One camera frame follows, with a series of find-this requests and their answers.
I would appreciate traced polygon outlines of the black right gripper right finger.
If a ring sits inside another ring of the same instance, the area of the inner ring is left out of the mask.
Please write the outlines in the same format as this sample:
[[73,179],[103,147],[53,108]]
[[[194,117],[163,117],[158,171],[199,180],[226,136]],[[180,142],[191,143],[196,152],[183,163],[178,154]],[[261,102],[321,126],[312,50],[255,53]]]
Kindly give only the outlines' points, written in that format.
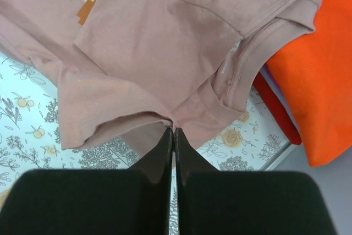
[[174,135],[180,234],[336,234],[316,182],[301,172],[219,171]]

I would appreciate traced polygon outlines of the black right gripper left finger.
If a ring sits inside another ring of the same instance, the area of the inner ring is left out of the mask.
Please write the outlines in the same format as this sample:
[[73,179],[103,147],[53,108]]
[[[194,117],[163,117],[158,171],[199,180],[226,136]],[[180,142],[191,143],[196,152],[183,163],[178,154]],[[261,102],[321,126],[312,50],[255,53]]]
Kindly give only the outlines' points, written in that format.
[[1,209],[1,234],[167,234],[173,132],[125,170],[31,170]]

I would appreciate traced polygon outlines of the pink printed t-shirt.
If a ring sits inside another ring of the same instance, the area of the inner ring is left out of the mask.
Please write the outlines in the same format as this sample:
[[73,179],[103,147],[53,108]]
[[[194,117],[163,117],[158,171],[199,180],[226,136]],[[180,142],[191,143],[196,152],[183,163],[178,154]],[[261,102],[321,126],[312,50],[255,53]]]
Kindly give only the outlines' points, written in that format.
[[200,147],[246,112],[255,76],[314,32],[322,0],[1,0],[1,50],[58,90],[63,149],[166,127]]

